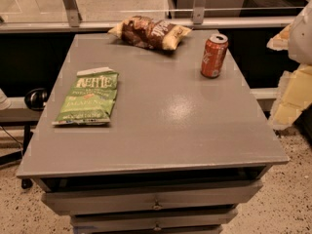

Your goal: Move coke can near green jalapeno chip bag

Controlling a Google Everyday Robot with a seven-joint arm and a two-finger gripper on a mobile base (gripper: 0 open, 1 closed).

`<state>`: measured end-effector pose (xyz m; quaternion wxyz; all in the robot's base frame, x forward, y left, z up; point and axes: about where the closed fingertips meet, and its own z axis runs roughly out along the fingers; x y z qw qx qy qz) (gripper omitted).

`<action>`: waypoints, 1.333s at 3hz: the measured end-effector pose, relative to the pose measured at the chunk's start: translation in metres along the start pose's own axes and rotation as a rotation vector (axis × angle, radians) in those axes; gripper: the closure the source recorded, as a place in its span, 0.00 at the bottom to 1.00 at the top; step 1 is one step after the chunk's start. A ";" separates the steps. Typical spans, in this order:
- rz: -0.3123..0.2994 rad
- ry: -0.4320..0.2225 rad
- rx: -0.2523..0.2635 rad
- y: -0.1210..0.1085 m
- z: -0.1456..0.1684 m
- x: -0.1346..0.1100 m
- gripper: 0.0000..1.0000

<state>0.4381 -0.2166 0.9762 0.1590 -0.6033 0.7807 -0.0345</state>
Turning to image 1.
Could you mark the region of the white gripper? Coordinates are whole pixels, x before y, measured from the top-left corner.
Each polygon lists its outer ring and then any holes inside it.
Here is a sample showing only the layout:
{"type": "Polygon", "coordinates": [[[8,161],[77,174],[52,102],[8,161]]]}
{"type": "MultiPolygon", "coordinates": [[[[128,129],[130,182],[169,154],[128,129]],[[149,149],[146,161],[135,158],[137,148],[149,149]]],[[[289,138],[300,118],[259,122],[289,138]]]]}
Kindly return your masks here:
{"type": "Polygon", "coordinates": [[[312,104],[312,1],[266,47],[274,51],[288,49],[289,58],[301,63],[296,71],[285,71],[281,76],[270,111],[269,125],[273,130],[284,130],[312,104]]]}

